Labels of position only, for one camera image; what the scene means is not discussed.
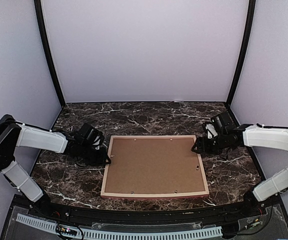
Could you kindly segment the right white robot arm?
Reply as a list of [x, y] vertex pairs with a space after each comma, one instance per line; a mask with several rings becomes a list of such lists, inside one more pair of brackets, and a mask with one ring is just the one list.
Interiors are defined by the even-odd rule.
[[248, 147], [255, 151], [266, 179], [244, 194], [239, 213], [250, 217], [259, 203], [288, 190], [288, 126], [242, 124], [229, 129], [206, 123], [205, 136], [198, 137], [191, 151], [218, 155], [224, 149]]

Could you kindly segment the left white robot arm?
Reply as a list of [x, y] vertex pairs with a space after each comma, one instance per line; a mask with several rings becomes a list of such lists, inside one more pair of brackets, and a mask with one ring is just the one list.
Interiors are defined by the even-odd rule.
[[103, 146], [103, 133], [88, 123], [74, 132], [53, 131], [19, 122], [10, 114], [0, 119], [0, 173], [29, 201], [44, 218], [55, 213], [45, 191], [16, 159], [17, 148], [51, 151], [84, 160], [90, 166], [111, 164], [107, 149]]

